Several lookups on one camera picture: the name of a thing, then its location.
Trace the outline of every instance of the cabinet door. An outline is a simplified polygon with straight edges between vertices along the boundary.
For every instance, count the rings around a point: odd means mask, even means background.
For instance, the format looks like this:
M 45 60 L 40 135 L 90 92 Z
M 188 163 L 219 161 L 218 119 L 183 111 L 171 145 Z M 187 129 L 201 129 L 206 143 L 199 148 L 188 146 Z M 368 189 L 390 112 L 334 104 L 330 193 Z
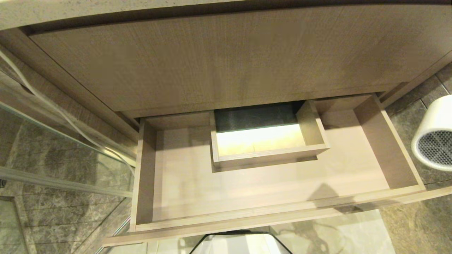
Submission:
M 451 34 L 450 6 L 352 5 L 106 24 L 31 39 L 113 111 L 136 118 L 386 91 L 451 51 Z

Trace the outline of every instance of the small wooden box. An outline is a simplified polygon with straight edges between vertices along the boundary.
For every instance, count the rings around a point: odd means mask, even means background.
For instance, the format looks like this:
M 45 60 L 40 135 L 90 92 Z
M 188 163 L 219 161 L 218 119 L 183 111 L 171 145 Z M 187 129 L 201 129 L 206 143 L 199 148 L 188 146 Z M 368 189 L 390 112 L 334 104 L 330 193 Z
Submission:
M 330 146 L 314 103 L 306 101 L 295 116 L 296 124 L 218 133 L 210 112 L 214 165 L 234 168 L 316 159 Z

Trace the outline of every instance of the white hair dryer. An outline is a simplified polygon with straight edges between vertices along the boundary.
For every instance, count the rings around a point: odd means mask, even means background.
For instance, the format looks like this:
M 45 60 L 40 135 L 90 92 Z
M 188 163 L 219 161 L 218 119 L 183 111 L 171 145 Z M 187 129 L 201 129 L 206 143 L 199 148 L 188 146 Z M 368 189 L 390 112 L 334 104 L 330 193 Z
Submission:
M 411 149 L 428 167 L 452 171 L 452 95 L 435 100 L 422 119 Z

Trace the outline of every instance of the drawer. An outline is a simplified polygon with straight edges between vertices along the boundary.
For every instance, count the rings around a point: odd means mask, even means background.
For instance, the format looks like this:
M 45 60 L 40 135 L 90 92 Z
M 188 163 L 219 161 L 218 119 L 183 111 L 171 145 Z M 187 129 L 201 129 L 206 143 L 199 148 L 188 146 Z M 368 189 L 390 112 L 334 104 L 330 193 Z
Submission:
M 375 95 L 304 105 L 329 149 L 235 170 L 215 165 L 212 111 L 142 119 L 133 233 L 104 245 L 336 216 L 429 193 Z

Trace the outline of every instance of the electrical cord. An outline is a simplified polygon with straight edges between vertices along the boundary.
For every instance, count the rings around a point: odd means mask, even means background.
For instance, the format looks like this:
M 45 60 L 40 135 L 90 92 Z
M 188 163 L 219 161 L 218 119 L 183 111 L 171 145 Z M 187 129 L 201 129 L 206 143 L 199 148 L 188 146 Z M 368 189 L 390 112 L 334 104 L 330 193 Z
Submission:
M 80 135 L 82 135 L 86 140 L 93 143 L 95 146 L 98 146 L 100 148 L 104 148 L 105 150 L 111 152 L 112 154 L 116 155 L 121 161 L 129 168 L 130 172 L 133 176 L 135 176 L 135 171 L 133 170 L 132 166 L 127 163 L 127 161 L 117 152 L 113 151 L 112 149 L 102 146 L 90 137 L 88 137 L 80 128 L 78 128 L 73 121 L 69 119 L 69 117 L 59 108 L 58 105 L 56 105 L 54 102 L 47 100 L 39 91 L 35 90 L 34 87 L 30 85 L 28 80 L 25 78 L 23 73 L 19 70 L 19 68 L 13 63 L 13 61 L 7 57 L 1 50 L 0 50 L 0 57 L 16 72 L 16 74 L 19 76 L 19 78 L 24 83 L 25 87 L 28 88 L 38 99 L 43 101 L 45 104 L 50 106 L 52 109 L 56 110 Z

